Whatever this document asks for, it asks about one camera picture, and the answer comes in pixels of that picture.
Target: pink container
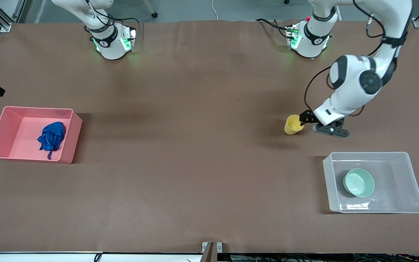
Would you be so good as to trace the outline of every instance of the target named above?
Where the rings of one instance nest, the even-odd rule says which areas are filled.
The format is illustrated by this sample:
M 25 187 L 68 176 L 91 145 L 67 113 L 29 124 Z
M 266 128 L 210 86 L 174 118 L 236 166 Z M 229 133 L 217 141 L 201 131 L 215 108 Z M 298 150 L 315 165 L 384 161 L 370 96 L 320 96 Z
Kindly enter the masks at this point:
M 45 126 L 57 121 L 63 122 L 65 136 L 49 160 L 37 139 Z M 70 164 L 81 126 L 82 119 L 72 109 L 6 106 L 0 116 L 0 159 Z

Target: blue cloth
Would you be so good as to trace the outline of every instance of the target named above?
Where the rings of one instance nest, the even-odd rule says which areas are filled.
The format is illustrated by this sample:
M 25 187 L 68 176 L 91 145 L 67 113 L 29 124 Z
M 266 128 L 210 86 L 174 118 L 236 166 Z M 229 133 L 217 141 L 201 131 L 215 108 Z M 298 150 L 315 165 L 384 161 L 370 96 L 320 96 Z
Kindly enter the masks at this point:
M 48 159 L 51 159 L 53 150 L 58 150 L 64 139 L 65 128 L 62 122 L 54 122 L 43 128 L 38 141 L 41 143 L 40 150 L 49 151 Z

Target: wire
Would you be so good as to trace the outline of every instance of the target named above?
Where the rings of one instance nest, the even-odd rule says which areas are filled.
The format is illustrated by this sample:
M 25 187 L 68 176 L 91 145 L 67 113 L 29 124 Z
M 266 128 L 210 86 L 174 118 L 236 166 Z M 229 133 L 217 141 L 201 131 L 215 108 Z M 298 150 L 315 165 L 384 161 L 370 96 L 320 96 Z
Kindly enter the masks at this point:
M 327 73 L 327 76 L 326 76 L 326 84 L 327 84 L 327 87 L 329 87 L 329 89 L 335 90 L 334 87 L 329 84 L 329 73 Z
M 379 34 L 379 35 L 369 35 L 368 33 L 368 26 L 366 26 L 366 36 L 368 36 L 369 38 L 376 38 L 376 37 L 380 37 L 383 36 L 383 34 Z
M 366 12 L 366 11 L 365 11 L 365 10 L 363 10 L 361 7 L 359 7 L 359 6 L 356 4 L 356 1 L 355 1 L 355 0 L 353 0 L 353 2 L 354 2 L 354 6 L 355 6 L 358 10 L 360 10 L 362 13 L 364 13 L 366 16 L 368 16 L 368 19 L 369 19 L 369 18 L 371 18 L 372 20 L 376 21 L 376 22 L 378 23 L 378 25 L 381 27 L 381 29 L 383 30 L 383 33 L 382 33 L 381 35 L 369 35 L 369 34 L 368 34 L 368 26 L 367 26 L 367 27 L 366 27 L 366 36 L 368 36 L 368 37 L 370 37 L 370 38 L 376 38 L 376 37 L 380 37 L 380 36 L 386 35 L 386 30 L 384 29 L 384 25 L 382 25 L 382 23 L 381 23 L 378 19 L 376 19 L 376 18 L 374 17 L 374 15 L 372 15 L 371 13 Z
M 361 112 L 363 112 L 363 109 L 364 109 L 364 105 L 361 107 L 361 109 L 360 109 L 360 111 L 358 113 L 356 113 L 356 114 L 349 114 L 349 116 L 352 116 L 352 117 L 359 116 L 361 114 Z
M 263 18 L 258 18 L 258 19 L 256 19 L 255 21 L 258 21 L 258 22 L 265 22 L 265 23 L 267 23 L 268 25 L 271 25 L 273 28 L 277 28 L 278 29 L 278 31 L 279 31 L 279 33 L 282 35 L 282 36 L 284 36 L 284 37 L 286 37 L 287 39 L 294 39 L 293 37 L 291 37 L 291 36 L 287 36 L 287 35 L 284 35 L 282 32 L 281 32 L 281 30 L 285 30 L 286 28 L 285 27 L 280 27 L 279 25 L 278 25 L 278 22 L 274 19 L 273 20 L 273 22 L 274 22 L 274 24 L 273 23 L 271 23 L 271 22 L 269 22 L 268 20 L 266 20 L 266 19 L 263 19 Z
M 117 20 L 117 21 L 125 21 L 125 20 L 135 20 L 135 21 L 137 21 L 137 23 L 139 23 L 140 24 L 140 21 L 138 21 L 135 17 L 128 17 L 128 18 L 114 18 L 115 20 Z
M 94 15 L 96 18 L 98 18 L 98 20 L 100 20 L 100 22 L 101 22 L 103 25 L 105 25 L 105 26 L 107 26 L 107 27 L 110 27 L 111 25 L 114 25 L 115 21 L 114 21 L 114 18 L 113 18 L 112 16 L 109 16 L 109 15 L 108 15 L 108 16 L 106 16 L 106 15 L 103 15 L 102 13 L 98 12 L 98 10 L 96 10 L 96 9 L 93 7 L 93 5 L 90 3 L 90 0 L 85 0 L 85 2 L 88 4 L 88 6 L 90 6 L 90 8 L 91 8 L 91 10 L 92 10 L 93 15 Z M 107 18 L 108 18 L 108 23 L 112 20 L 112 24 L 110 24 L 110 25 L 105 24 L 105 23 L 103 22 L 103 20 L 101 20 L 101 19 L 100 19 L 100 17 L 98 17 L 98 15 L 95 15 L 95 12 L 96 12 L 96 13 L 99 13 L 99 14 L 100 14 L 100 15 L 102 15 L 102 16 L 107 17 Z
M 370 56 L 370 55 L 372 55 L 373 53 L 376 53 L 376 51 L 378 51 L 378 49 L 381 47 L 383 45 L 383 43 L 382 42 L 380 42 L 379 43 L 379 45 L 371 52 L 371 53 L 369 53 L 369 54 L 367 54 L 367 56 Z
M 329 66 L 329 67 L 326 67 L 323 70 L 319 71 L 319 73 L 317 73 L 315 76 L 313 76 L 313 78 L 311 78 L 310 82 L 308 83 L 308 85 L 305 88 L 305 93 L 303 95 L 303 102 L 305 103 L 305 106 L 307 106 L 310 111 L 313 111 L 313 110 L 311 109 L 311 107 L 308 105 L 308 103 L 306 101 L 306 94 L 308 93 L 308 89 L 310 88 L 311 83 L 313 83 L 313 81 L 315 80 L 315 78 L 317 78 L 317 76 L 319 76 L 321 73 L 323 73 L 324 71 L 328 70 L 329 68 L 331 68 L 331 67 Z
M 98 262 L 100 259 L 101 259 L 101 256 L 102 256 L 103 254 L 102 253 L 98 253 L 98 254 L 96 254 L 95 255 L 95 258 L 93 259 L 93 262 Z
M 287 36 L 287 35 L 284 35 L 284 34 L 281 32 L 281 28 L 279 28 L 278 22 L 277 22 L 275 19 L 273 20 L 273 22 L 274 22 L 274 24 L 276 25 L 276 28 L 278 29 L 279 33 L 280 33 L 282 36 L 286 37 L 287 39 L 291 39 L 291 40 L 295 39 L 295 38 L 294 38 L 294 37 L 292 37 L 292 36 Z
M 216 12 L 216 9 L 214 9 L 214 0 L 213 2 L 211 2 L 211 7 L 213 7 L 214 14 L 216 15 L 216 20 L 219 21 L 218 13 Z

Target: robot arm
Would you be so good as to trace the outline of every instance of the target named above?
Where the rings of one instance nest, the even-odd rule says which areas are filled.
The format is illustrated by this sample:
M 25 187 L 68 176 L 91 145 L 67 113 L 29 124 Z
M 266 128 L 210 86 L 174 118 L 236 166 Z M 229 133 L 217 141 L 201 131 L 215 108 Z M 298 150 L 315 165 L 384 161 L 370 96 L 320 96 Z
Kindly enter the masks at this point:
M 96 50 L 110 60 L 123 57 L 132 51 L 135 29 L 115 23 L 104 9 L 113 5 L 113 0 L 52 0 L 80 19 L 93 35 Z
M 309 20 L 303 20 L 288 30 L 287 40 L 289 49 L 304 57 L 316 57 L 329 40 L 331 29 L 338 19 L 336 5 L 353 5 L 353 0 L 308 0 L 313 6 L 313 13 Z
M 334 93 L 316 110 L 305 111 L 300 116 L 302 124 L 318 123 L 314 130 L 319 133 L 340 137 L 349 135 L 347 130 L 342 129 L 344 117 L 371 101 L 389 82 L 406 39 L 412 12 L 411 0 L 362 2 L 382 20 L 384 35 L 381 45 L 374 57 L 342 55 L 332 64 L 329 79 Z

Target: brown table surface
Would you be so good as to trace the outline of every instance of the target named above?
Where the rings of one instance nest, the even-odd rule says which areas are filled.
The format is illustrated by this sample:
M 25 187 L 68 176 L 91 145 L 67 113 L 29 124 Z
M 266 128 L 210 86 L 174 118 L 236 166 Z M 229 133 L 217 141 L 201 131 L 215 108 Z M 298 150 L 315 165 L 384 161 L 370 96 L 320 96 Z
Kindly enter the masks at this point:
M 322 168 L 333 151 L 407 151 L 419 184 L 419 29 L 349 138 L 283 131 L 312 76 L 376 47 L 364 27 L 338 22 L 311 60 L 258 22 L 150 23 L 137 53 L 108 61 L 83 24 L 13 25 L 0 113 L 72 108 L 83 129 L 73 164 L 0 160 L 0 251 L 419 254 L 419 214 L 333 214 Z

